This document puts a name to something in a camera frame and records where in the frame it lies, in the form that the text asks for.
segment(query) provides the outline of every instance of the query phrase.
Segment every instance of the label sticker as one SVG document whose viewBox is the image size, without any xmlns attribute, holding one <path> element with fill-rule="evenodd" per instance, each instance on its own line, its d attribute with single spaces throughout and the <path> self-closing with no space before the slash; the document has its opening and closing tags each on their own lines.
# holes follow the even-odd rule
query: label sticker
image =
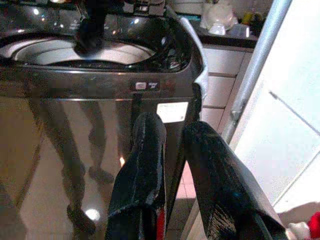
<svg viewBox="0 0 320 240">
<path fill-rule="evenodd" d="M 186 118 L 188 102 L 159 103 L 156 108 L 164 124 L 182 122 Z"/>
</svg>

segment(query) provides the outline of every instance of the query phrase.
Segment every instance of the cabinet drawer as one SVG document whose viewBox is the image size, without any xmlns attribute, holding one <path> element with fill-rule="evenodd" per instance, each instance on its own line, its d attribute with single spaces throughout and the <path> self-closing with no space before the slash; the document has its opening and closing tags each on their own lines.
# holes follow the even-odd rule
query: cabinet drawer
<svg viewBox="0 0 320 240">
<path fill-rule="evenodd" d="M 214 130 L 217 130 L 223 113 L 223 109 L 203 108 L 201 120 L 208 123 Z"/>
<path fill-rule="evenodd" d="M 227 105 L 235 78 L 209 76 L 208 93 L 203 105 L 224 108 Z"/>
<path fill-rule="evenodd" d="M 219 49 L 203 49 L 208 58 L 210 73 L 237 75 L 245 53 Z"/>
</svg>

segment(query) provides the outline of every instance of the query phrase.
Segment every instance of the tile floor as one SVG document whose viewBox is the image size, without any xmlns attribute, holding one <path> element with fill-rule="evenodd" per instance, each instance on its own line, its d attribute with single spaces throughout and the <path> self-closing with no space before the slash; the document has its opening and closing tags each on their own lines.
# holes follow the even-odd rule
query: tile floor
<svg viewBox="0 0 320 240">
<path fill-rule="evenodd" d="M 196 191 L 194 181 L 189 164 L 186 162 L 167 228 L 166 240 L 180 239 L 195 199 Z"/>
</svg>

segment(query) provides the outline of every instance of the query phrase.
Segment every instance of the countertop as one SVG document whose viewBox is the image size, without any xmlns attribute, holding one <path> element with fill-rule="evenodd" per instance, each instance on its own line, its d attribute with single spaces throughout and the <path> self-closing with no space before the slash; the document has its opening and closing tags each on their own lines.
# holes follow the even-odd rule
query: countertop
<svg viewBox="0 0 320 240">
<path fill-rule="evenodd" d="M 255 36 L 236 38 L 231 35 L 213 35 L 209 33 L 207 29 L 200 27 L 199 21 L 190 20 L 190 23 L 203 44 L 254 49 L 258 41 L 258 38 Z"/>
</svg>

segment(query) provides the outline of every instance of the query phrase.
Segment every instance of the white sticker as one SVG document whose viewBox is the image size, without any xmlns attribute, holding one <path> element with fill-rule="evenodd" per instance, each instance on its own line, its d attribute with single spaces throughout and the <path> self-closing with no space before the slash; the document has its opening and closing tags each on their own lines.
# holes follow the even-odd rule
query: white sticker
<svg viewBox="0 0 320 240">
<path fill-rule="evenodd" d="M 186 118 L 188 102 L 159 103 L 156 113 L 164 124 L 182 122 Z"/>
</svg>

